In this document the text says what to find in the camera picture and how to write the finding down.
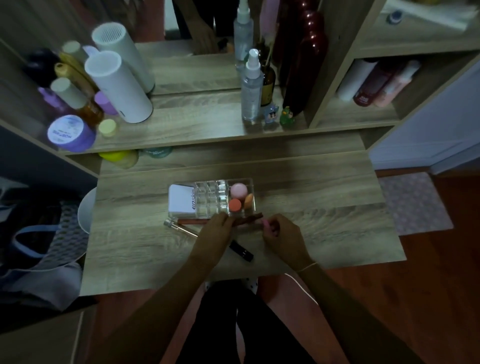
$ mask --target blue figurine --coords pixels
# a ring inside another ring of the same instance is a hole
[[[274,103],[271,103],[268,106],[265,106],[264,109],[264,117],[265,117],[265,124],[271,124],[275,122],[276,113],[278,112],[278,106]]]

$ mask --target person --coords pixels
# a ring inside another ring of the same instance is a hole
[[[248,4],[255,44],[260,33],[262,0],[248,0]],[[233,36],[233,21],[237,17],[238,5],[239,0],[173,0],[180,36],[193,39],[195,54],[218,53],[216,37]]]
[[[191,298],[225,252],[233,221],[224,213],[214,215],[185,264],[92,353],[88,363],[158,364]],[[312,260],[292,221],[272,216],[264,221],[263,238],[308,286],[350,364],[423,363]],[[177,363],[240,363],[235,323],[244,338],[245,363],[314,363],[262,299],[238,281],[217,282],[204,294]]]

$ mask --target green figurine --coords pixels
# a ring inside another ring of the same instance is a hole
[[[293,112],[290,111],[290,106],[285,107],[280,115],[280,125],[292,125],[295,122]]]

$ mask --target purple jar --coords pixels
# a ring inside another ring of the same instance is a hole
[[[118,115],[109,99],[103,94],[102,91],[98,91],[94,97],[95,102],[102,108],[102,110],[108,115]]]
[[[78,116],[65,115],[48,127],[47,137],[60,148],[83,152],[93,145],[95,132]]]

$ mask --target white cable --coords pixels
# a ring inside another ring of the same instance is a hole
[[[314,301],[314,302],[318,305],[318,302],[315,301],[315,299],[314,299],[306,290],[304,290],[304,288],[300,285],[300,283],[298,283],[298,281],[297,281],[295,278],[293,278],[293,277],[292,277],[290,274],[288,274],[288,273],[285,273],[285,275],[286,275],[286,276],[289,276],[290,278],[292,278],[292,279],[295,281],[295,283],[298,284],[298,286],[300,287],[300,289],[301,289],[302,291],[304,291],[305,294],[306,294],[307,296],[309,296],[309,297],[312,299],[312,301]]]

